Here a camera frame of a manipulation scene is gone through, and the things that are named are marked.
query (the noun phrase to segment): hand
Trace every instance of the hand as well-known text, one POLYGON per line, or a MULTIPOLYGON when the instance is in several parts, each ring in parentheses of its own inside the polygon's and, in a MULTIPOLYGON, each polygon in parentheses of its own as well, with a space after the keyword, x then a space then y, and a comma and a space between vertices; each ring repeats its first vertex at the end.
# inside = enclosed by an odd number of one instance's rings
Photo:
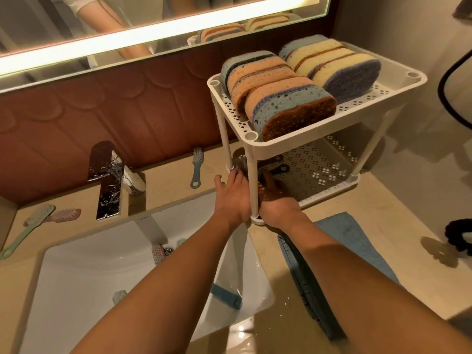
POLYGON ((234 231, 251 217, 249 182, 241 170, 234 169, 228 175, 226 187, 221 183, 221 175, 216 175, 215 187, 215 214, 225 216, 234 231))
POLYGON ((287 232, 293 221, 304 214, 298 201, 288 195, 284 183, 278 180, 274 181, 272 174, 266 169, 262 170, 262 174, 265 186, 258 183, 261 204, 259 215, 267 225, 287 232))

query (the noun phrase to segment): rack leg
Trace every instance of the rack leg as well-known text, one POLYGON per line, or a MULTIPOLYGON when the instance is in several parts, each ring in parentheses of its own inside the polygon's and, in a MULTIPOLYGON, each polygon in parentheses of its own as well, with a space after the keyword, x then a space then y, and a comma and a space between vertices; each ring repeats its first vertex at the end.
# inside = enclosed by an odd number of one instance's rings
POLYGON ((365 162, 367 161, 367 159, 369 159, 369 156, 374 151, 375 147, 377 146, 377 144, 381 140, 382 136, 385 134, 387 129, 390 128, 390 126, 395 121, 398 114, 400 114, 400 112, 402 111, 404 106, 405 105, 402 105, 402 106, 399 106, 399 107, 394 108, 392 110, 389 110, 385 114, 379 128, 375 131, 374 135, 372 136, 369 143, 367 144, 364 152, 359 157, 359 160, 357 160, 357 163, 354 166, 354 169, 352 170, 351 175, 349 177, 350 179, 356 178, 357 175, 359 175, 359 172, 361 172, 362 167, 364 166, 365 162))
POLYGON ((218 127, 220 128, 221 142, 223 143, 223 149, 225 150, 226 169, 227 171, 230 171, 234 168, 234 165, 233 157, 231 155, 231 149, 229 148, 229 139, 228 132, 226 130, 225 115, 223 114, 223 110, 221 109, 221 107, 216 103, 215 99, 213 99, 213 106, 215 107, 216 119, 218 120, 218 127))
POLYGON ((257 160, 254 159, 251 149, 245 148, 247 159, 247 179, 249 180, 249 197, 251 199, 251 217, 259 215, 259 194, 257 190, 257 160))

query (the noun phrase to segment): brown tile wall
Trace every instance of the brown tile wall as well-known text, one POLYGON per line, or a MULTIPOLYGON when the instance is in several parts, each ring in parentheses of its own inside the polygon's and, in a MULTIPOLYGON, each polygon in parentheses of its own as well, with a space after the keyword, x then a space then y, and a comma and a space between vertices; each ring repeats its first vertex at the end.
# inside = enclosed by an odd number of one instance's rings
POLYGON ((208 78, 229 57, 331 35, 338 1, 320 19, 0 95, 0 196, 22 205, 84 185, 102 140, 134 167, 221 142, 208 78))

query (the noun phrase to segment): mirror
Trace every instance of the mirror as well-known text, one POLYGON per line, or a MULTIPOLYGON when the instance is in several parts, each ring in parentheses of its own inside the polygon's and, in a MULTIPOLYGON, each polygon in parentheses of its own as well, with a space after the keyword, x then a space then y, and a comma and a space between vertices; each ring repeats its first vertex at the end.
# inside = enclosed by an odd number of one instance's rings
POLYGON ((330 0, 2 0, 0 92, 327 14, 330 0))

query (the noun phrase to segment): person's left hand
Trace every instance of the person's left hand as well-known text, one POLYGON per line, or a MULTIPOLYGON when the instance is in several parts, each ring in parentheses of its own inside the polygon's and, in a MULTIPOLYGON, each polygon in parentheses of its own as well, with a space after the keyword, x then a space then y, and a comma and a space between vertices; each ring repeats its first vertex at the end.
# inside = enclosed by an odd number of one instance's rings
POLYGON ((234 169, 228 175, 226 187, 221 183, 221 175, 215 176, 215 186, 215 214, 225 216, 235 230, 251 217, 249 182, 241 170, 234 169))

